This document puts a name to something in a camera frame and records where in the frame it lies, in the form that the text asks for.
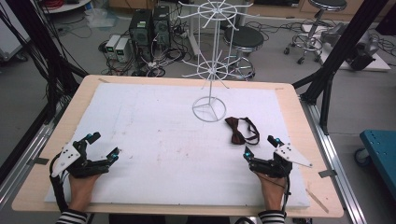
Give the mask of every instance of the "blue cart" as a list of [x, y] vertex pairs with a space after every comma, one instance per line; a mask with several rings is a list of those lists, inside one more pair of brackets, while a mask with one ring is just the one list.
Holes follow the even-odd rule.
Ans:
[[365, 148], [355, 152], [359, 166], [374, 163], [396, 201], [396, 132], [366, 130], [360, 134]]

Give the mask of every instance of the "floor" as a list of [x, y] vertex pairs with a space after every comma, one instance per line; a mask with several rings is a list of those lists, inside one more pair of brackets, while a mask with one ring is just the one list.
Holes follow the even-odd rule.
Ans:
[[[61, 41], [75, 60], [90, 74], [106, 72], [106, 60], [99, 45], [112, 34], [122, 34], [129, 26], [128, 15], [114, 13], [116, 24], [111, 28], [88, 28], [83, 18], [83, 10], [61, 13], [53, 16], [57, 27], [65, 27]], [[280, 19], [254, 19], [262, 24], [275, 27], [295, 22]], [[292, 49], [290, 55], [283, 53], [293, 31], [280, 29], [276, 33], [266, 32], [269, 39], [263, 47], [252, 53], [249, 59], [256, 67], [256, 76], [251, 81], [293, 83], [311, 75], [320, 68], [309, 54], [304, 64], [297, 64], [301, 51]], [[202, 51], [210, 53], [212, 39], [202, 35]], [[396, 43], [392, 36], [381, 36]], [[396, 58], [380, 50], [377, 53], [386, 63], [396, 64]], [[173, 63], [165, 67], [164, 77], [181, 77], [193, 73], [194, 69], [183, 63]], [[16, 59], [0, 66], [0, 164], [3, 164], [12, 149], [46, 104], [46, 82], [35, 69], [32, 61], [20, 62]], [[306, 86], [297, 89], [300, 94]], [[387, 72], [354, 72], [339, 70], [333, 81], [332, 99], [329, 113], [329, 133], [338, 157], [346, 171], [348, 181], [358, 199], [367, 223], [394, 223], [396, 203], [373, 165], [359, 167], [354, 161], [354, 153], [363, 147], [359, 134], [366, 129], [396, 129], [396, 68]], [[25, 213], [11, 208], [14, 190], [4, 206], [0, 206], [0, 223], [51, 223], [58, 213]], [[182, 223], [184, 217], [169, 217], [171, 223]], [[314, 218], [315, 223], [351, 223], [347, 213], [340, 218]], [[106, 223], [106, 214], [97, 214], [93, 223]]]

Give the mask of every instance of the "round stool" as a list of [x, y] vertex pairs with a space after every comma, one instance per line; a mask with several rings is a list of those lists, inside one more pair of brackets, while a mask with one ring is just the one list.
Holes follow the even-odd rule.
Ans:
[[237, 52], [236, 55], [223, 59], [223, 62], [227, 61], [230, 64], [228, 68], [230, 76], [240, 79], [252, 78], [256, 75], [253, 64], [249, 59], [242, 57], [242, 53], [249, 54], [260, 49], [264, 43], [264, 37], [262, 33], [250, 27], [236, 26], [236, 28], [237, 31], [233, 31], [233, 27], [224, 31], [224, 42], [228, 46], [231, 44]]
[[315, 22], [312, 24], [311, 29], [308, 33], [300, 33], [295, 35], [291, 43], [283, 51], [285, 54], [290, 53], [290, 47], [299, 47], [304, 50], [304, 55], [301, 57], [297, 63], [302, 64], [304, 62], [305, 54], [308, 51], [318, 52], [317, 57], [315, 58], [315, 62], [319, 62], [320, 55], [322, 53], [322, 43], [316, 37], [314, 37], [315, 31], [318, 28], [320, 23], [320, 19], [325, 10], [327, 11], [341, 11], [344, 10], [347, 6], [346, 0], [308, 0], [308, 2], [314, 6], [319, 8], [319, 12], [315, 15]]

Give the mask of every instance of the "hand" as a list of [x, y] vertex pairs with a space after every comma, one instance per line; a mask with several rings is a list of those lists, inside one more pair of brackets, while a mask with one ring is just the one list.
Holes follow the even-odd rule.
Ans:
[[69, 204], [69, 209], [85, 212], [91, 202], [93, 187], [99, 176], [75, 178], [69, 175], [70, 189], [72, 191], [72, 201]]
[[256, 173], [262, 182], [262, 196], [266, 210], [281, 210], [282, 197], [285, 192], [286, 179], [271, 178], [264, 174]]

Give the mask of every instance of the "striped sleeve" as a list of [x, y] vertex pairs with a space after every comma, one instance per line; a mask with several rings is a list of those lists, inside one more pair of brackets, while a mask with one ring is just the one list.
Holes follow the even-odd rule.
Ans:
[[259, 218], [262, 221], [262, 224], [283, 224], [285, 223], [286, 215], [281, 211], [264, 211], [259, 213]]
[[62, 212], [56, 224], [85, 224], [87, 222], [87, 214], [66, 209]]

